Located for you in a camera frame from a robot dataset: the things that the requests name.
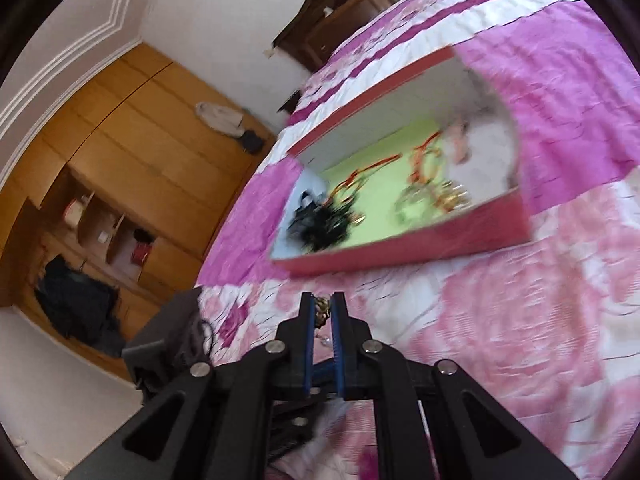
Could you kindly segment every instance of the bed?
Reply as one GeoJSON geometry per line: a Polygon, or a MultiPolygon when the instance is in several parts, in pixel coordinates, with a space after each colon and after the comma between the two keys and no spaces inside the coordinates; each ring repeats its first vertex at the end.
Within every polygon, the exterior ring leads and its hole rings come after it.
{"type": "MultiPolygon", "coordinates": [[[[289,47],[302,45],[299,60],[314,73],[198,278],[201,314],[216,330],[214,363],[272,338],[301,292],[343,290],[375,338],[414,360],[460,362],[578,478],[603,478],[640,420],[640,77],[624,51],[582,0],[400,0],[332,40],[325,64],[304,46],[306,34],[289,47]],[[287,149],[444,45],[490,81],[520,124],[533,241],[290,279],[268,258],[302,170],[287,149]]],[[[330,330],[320,332],[316,360],[331,355],[330,330]]],[[[335,402],[316,438],[269,475],[372,479],[375,468],[371,405],[335,402]]]]}

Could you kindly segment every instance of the open cardboard box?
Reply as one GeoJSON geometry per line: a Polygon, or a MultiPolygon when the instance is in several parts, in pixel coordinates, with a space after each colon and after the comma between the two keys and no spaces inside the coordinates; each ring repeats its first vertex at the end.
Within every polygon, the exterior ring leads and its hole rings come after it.
{"type": "Polygon", "coordinates": [[[495,250],[530,239],[529,215],[517,183],[514,119],[488,84],[451,48],[420,58],[336,110],[290,150],[304,165],[292,190],[271,259],[293,275],[363,270],[495,250]],[[452,140],[441,135],[442,179],[462,184],[470,205],[449,213],[433,209],[423,226],[398,221],[398,197],[408,185],[413,147],[463,117],[468,123],[465,162],[451,160],[452,140]],[[369,173],[354,210],[365,220],[348,238],[309,252],[287,233],[306,190],[325,196],[357,168],[402,153],[369,173]]]}

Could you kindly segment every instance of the metal bolt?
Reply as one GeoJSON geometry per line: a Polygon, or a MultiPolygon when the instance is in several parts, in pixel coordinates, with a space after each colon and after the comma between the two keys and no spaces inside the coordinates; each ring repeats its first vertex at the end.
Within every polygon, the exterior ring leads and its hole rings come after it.
{"type": "Polygon", "coordinates": [[[362,349],[367,354],[377,354],[382,350],[382,343],[375,339],[369,339],[368,341],[362,343],[362,349]]]}
{"type": "Polygon", "coordinates": [[[443,359],[438,363],[438,370],[441,374],[453,375],[458,371],[458,365],[451,359],[443,359]]]}
{"type": "Polygon", "coordinates": [[[191,375],[194,377],[206,377],[211,371],[211,366],[207,363],[196,363],[189,368],[191,375]]]}
{"type": "Polygon", "coordinates": [[[284,341],[280,341],[279,339],[274,339],[273,341],[269,341],[265,346],[264,349],[269,353],[269,354],[279,354],[281,352],[284,352],[284,349],[287,347],[287,345],[284,344],[284,341]]]}

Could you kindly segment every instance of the black hair clip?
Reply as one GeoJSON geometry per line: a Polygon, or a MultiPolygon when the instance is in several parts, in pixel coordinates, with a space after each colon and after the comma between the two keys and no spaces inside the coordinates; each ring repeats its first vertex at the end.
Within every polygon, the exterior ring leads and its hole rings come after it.
{"type": "Polygon", "coordinates": [[[334,200],[321,202],[309,191],[300,196],[300,207],[289,225],[289,235],[297,238],[311,251],[321,251],[347,237],[353,201],[334,206],[334,200]]]}

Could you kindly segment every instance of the wall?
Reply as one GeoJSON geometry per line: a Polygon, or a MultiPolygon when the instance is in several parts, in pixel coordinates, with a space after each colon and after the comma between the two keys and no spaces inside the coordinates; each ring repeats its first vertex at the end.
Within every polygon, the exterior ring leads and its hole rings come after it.
{"type": "Polygon", "coordinates": [[[283,52],[263,51],[304,0],[152,0],[143,39],[251,111],[274,132],[278,108],[308,78],[283,52]]]}
{"type": "Polygon", "coordinates": [[[0,421],[48,459],[75,464],[140,408],[133,384],[66,350],[14,308],[0,308],[0,421]]]}
{"type": "Polygon", "coordinates": [[[0,87],[0,187],[42,125],[140,40],[148,0],[63,0],[0,87]]]}

